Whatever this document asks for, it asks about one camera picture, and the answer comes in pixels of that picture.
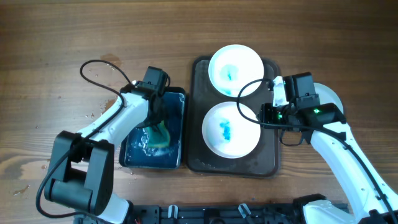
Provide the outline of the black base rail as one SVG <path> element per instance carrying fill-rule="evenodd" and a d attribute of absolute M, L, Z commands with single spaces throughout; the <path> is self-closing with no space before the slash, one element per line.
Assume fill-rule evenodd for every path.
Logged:
<path fill-rule="evenodd" d="M 133 224 L 283 224 L 305 222 L 299 209 L 291 203 L 207 207 L 136 205 L 132 217 Z"/>

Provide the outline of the dark brown serving tray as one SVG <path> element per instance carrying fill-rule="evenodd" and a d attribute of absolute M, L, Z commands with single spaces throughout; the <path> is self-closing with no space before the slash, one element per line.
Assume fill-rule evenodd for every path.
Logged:
<path fill-rule="evenodd" d="M 185 122 L 185 157 L 187 167 L 200 173 L 238 175 L 241 177 L 267 179 L 279 170 L 279 132 L 261 129 L 258 143 L 247 155 L 227 159 L 217 155 L 206 145 L 202 135 L 205 115 L 212 107 L 230 102 L 236 110 L 236 99 L 217 91 L 210 82 L 208 67 L 210 56 L 198 57 L 192 65 L 187 119 Z"/>

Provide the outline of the black water tray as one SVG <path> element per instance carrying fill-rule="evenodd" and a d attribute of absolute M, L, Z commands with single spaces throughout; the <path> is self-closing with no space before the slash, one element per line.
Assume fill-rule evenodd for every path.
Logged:
<path fill-rule="evenodd" d="M 146 128 L 134 128 L 121 144 L 119 163 L 123 167 L 177 169 L 182 158 L 186 92 L 168 87 L 162 97 L 165 119 Z"/>

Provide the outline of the white plate blue stain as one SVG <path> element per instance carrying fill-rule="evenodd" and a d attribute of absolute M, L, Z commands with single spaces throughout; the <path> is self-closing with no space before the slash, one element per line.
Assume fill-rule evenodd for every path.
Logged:
<path fill-rule="evenodd" d="M 264 78 L 264 64 L 253 49 L 239 44 L 227 45 L 211 57 L 208 76 L 221 94 L 232 98 L 244 97 L 259 88 L 259 81 Z M 243 88 L 255 80 L 258 82 Z"/>

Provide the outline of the green yellow sponge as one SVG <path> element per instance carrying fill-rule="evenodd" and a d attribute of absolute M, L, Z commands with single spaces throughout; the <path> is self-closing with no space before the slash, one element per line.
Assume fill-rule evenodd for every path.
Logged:
<path fill-rule="evenodd" d="M 164 121 L 159 124 L 144 128 L 147 133 L 147 146 L 149 148 L 164 148 L 170 145 L 170 133 Z"/>

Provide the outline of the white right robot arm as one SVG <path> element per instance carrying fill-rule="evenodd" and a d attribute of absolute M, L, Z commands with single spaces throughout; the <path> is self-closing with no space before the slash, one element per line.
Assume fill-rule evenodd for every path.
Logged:
<path fill-rule="evenodd" d="M 261 105 L 259 123 L 266 129 L 299 131 L 329 165 L 353 210 L 349 215 L 320 196 L 298 200 L 305 223 L 397 223 L 397 193 L 377 173 L 333 103 Z"/>

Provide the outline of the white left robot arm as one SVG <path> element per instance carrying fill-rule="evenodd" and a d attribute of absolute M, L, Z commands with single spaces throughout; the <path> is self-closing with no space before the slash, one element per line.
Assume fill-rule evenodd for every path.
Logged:
<path fill-rule="evenodd" d="M 35 205 L 47 218 L 86 216 L 108 223 L 131 222 L 133 204 L 113 192 L 114 152 L 134 128 L 153 127 L 165 119 L 165 85 L 139 82 L 117 93 L 112 107 L 77 133 L 62 131 L 54 140 L 47 175 L 39 185 Z M 41 206 L 45 198 L 73 209 L 50 214 Z"/>

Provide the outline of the white plate front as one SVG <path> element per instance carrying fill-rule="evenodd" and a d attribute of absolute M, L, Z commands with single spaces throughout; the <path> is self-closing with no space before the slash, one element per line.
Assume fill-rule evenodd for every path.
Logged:
<path fill-rule="evenodd" d="M 261 127 L 253 110 L 244 104 L 226 101 L 205 115 L 201 133 L 207 147 L 216 155 L 238 159 L 248 155 L 259 143 Z"/>

